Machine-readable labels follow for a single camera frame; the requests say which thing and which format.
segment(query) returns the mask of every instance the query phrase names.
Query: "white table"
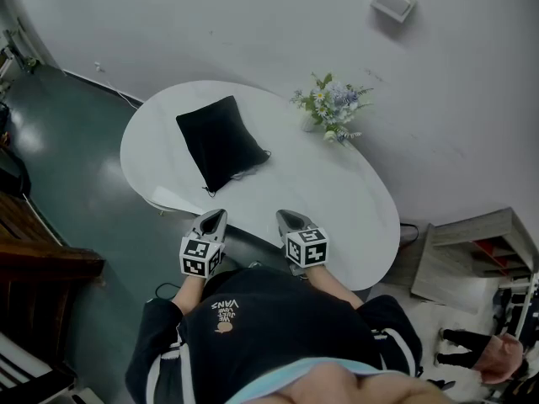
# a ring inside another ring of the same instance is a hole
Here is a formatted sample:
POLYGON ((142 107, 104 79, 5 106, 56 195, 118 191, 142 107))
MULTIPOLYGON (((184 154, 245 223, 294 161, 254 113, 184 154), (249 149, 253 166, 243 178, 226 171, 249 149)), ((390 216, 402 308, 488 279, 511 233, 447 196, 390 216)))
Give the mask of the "white table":
POLYGON ((328 269, 352 290, 365 289, 395 258, 397 209, 358 151, 301 131, 301 116, 287 100, 257 88, 217 81, 176 85, 135 112, 121 142, 121 167, 151 205, 196 214, 224 208, 230 225, 278 247, 275 212, 307 215, 329 234, 328 269), (271 158, 256 174, 232 180, 211 198, 176 116, 231 95, 246 128, 271 158))

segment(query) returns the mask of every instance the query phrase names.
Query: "black pants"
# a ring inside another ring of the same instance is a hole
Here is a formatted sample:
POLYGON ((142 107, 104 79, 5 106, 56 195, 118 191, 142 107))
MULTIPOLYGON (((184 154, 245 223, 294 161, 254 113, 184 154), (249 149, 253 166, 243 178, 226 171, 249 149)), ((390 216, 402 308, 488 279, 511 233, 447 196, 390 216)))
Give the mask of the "black pants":
POLYGON ((454 353, 454 354, 438 354, 438 362, 446 365, 457 365, 465 368, 472 368, 483 350, 487 347, 490 341, 489 335, 468 331, 452 331, 444 329, 444 339, 463 346, 471 352, 454 353))

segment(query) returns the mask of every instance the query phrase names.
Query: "light blue shirt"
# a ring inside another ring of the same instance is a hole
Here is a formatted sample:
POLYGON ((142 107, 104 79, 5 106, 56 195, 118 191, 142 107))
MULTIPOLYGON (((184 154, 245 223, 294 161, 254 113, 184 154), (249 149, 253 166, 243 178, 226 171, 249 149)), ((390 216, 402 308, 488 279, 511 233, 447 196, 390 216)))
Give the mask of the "light blue shirt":
POLYGON ((387 369, 379 370, 355 360, 336 358, 305 358, 293 362, 292 364, 285 365, 284 367, 274 369, 273 371, 260 376, 258 379, 240 389, 232 398, 227 401, 227 404, 239 404, 241 402, 254 400, 262 396, 267 396, 304 376, 314 365, 322 362, 337 363, 356 375, 367 376, 384 373, 397 373, 397 371, 387 369))

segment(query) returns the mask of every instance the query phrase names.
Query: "green floor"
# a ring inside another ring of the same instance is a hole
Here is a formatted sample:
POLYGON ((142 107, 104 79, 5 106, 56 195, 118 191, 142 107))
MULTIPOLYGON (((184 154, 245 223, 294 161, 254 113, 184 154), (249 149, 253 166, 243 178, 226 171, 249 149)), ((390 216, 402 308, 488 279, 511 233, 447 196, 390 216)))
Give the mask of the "green floor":
MULTIPOLYGON (((162 282, 181 283, 179 242, 188 222, 160 216, 124 179, 120 142, 134 109, 121 98, 41 67, 18 80, 6 102, 31 199, 69 245, 106 259, 106 286, 87 286, 77 298, 67 362, 105 403, 130 402, 123 377, 141 308, 162 282)), ((274 247, 235 229, 227 230, 227 254, 286 269, 274 247)))

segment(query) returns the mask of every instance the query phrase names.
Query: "black shirt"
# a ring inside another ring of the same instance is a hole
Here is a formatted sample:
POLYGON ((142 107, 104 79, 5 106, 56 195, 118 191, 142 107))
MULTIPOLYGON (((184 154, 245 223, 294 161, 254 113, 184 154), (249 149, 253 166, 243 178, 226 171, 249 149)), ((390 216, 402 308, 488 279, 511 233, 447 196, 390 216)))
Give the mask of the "black shirt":
MULTIPOLYGON (((393 298, 375 298, 355 311, 306 281, 267 268, 244 269, 185 317, 169 301, 149 302, 127 386, 135 401, 145 402, 150 365, 160 354, 175 351, 169 346, 178 335, 182 347, 189 348, 197 402, 224 402, 262 374, 303 358, 352 359, 380 369, 381 352, 371 329, 384 327, 395 327, 419 362, 419 339, 393 298)), ((179 359, 161 360, 156 403, 158 397, 182 402, 182 369, 179 359)))

